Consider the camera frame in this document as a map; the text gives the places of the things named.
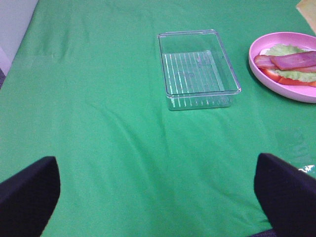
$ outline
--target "plastic tray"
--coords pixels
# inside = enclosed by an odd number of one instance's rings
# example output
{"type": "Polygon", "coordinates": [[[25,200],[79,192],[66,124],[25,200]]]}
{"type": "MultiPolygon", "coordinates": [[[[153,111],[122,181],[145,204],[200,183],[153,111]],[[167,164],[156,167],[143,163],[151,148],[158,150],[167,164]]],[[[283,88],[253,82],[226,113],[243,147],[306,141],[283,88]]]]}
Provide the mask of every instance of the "plastic tray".
{"type": "Polygon", "coordinates": [[[158,40],[170,110],[227,107],[241,92],[215,30],[168,32],[158,40]]]}

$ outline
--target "sandwich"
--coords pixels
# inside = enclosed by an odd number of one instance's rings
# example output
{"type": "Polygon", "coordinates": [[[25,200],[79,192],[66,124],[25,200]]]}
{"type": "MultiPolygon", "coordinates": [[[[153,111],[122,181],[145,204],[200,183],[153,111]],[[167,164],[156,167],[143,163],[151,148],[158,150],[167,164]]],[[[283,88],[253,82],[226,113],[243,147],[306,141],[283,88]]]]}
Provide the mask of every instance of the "sandwich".
{"type": "Polygon", "coordinates": [[[316,50],[276,44],[255,56],[254,63],[277,83],[316,87],[316,50]]]}

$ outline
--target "plate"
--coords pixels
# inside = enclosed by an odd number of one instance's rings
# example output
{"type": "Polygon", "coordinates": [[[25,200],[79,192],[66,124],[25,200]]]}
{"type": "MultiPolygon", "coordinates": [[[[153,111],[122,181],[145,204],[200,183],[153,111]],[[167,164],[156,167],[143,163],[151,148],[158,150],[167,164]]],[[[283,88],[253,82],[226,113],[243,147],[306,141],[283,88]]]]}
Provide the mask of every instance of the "plate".
{"type": "Polygon", "coordinates": [[[249,49],[249,65],[257,79],[267,88],[287,98],[316,103],[316,87],[305,85],[282,85],[264,75],[253,59],[262,49],[271,48],[277,43],[291,44],[302,49],[316,49],[316,37],[296,32],[275,32],[256,39],[249,49]]]}

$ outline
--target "green tablecloth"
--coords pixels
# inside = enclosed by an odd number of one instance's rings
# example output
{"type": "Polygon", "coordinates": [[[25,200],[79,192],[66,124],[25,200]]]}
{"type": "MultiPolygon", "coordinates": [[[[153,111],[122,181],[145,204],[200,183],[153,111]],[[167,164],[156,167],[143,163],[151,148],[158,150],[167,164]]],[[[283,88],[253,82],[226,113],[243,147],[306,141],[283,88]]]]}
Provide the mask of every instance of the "green tablecloth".
{"type": "Polygon", "coordinates": [[[261,35],[313,35],[298,1],[39,0],[0,90],[0,180],[56,156],[44,237],[244,237],[271,228],[260,152],[315,163],[315,105],[251,73],[261,35]],[[157,34],[215,29],[242,86],[232,106],[169,111],[157,34]]]}

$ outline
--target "bread slice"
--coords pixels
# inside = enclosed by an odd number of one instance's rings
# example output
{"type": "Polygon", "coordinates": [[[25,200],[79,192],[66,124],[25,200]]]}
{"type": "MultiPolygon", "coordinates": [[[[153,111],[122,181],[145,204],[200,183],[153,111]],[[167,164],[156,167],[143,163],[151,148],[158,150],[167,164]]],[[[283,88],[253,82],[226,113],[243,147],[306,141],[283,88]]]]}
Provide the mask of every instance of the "bread slice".
{"type": "Polygon", "coordinates": [[[303,15],[316,34],[316,0],[301,0],[296,5],[296,9],[303,15]]]}

